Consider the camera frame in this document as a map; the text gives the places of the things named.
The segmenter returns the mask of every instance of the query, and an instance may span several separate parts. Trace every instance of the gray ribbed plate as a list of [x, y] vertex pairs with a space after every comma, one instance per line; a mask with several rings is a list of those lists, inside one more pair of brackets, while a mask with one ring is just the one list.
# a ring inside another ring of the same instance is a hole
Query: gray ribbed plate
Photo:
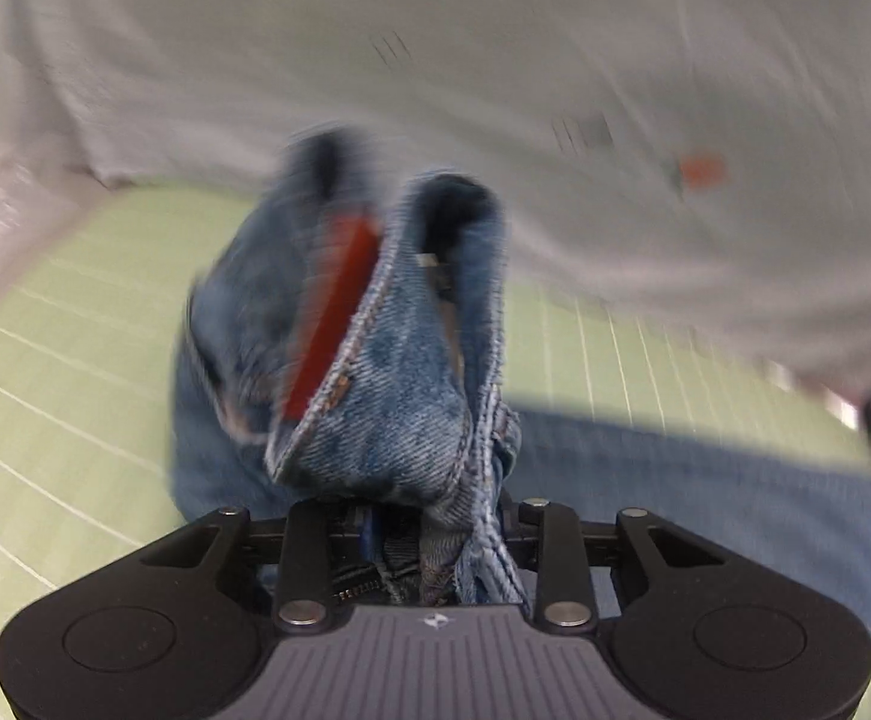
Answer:
[[595, 646], [515, 607], [357, 607], [344, 628], [285, 641], [216, 720], [657, 720]]

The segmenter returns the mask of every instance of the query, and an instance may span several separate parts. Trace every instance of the green mat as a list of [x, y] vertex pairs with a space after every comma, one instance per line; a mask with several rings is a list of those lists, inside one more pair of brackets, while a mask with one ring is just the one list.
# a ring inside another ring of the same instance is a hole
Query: green mat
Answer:
[[[0, 628], [178, 524], [164, 483], [171, 348], [192, 276], [249, 208], [125, 191], [0, 301]], [[871, 469], [864, 439], [821, 405], [639, 322], [513, 285], [506, 331], [515, 402]]]

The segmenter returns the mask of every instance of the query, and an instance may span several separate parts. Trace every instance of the clothing tag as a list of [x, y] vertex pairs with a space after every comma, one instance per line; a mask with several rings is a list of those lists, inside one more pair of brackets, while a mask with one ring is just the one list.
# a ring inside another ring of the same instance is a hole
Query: clothing tag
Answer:
[[309, 303], [312, 309], [303, 317], [303, 352], [285, 399], [285, 418], [300, 420], [309, 408], [368, 289], [380, 246], [381, 236], [369, 215], [338, 215], [331, 220], [330, 244]]

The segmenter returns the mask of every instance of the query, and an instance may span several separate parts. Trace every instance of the blue denim jeans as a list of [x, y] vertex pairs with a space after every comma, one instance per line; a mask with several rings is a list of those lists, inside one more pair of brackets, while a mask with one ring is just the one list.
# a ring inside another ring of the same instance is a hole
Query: blue denim jeans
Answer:
[[[420, 509], [421, 600], [523, 603], [496, 503], [518, 451], [501, 401], [504, 218], [489, 191], [424, 176], [387, 215], [336, 360], [298, 423], [280, 419], [300, 295], [326, 214], [372, 205], [350, 133], [302, 143], [191, 294], [174, 395], [174, 498], [283, 517], [339, 493]], [[424, 264], [447, 276], [456, 342]]]

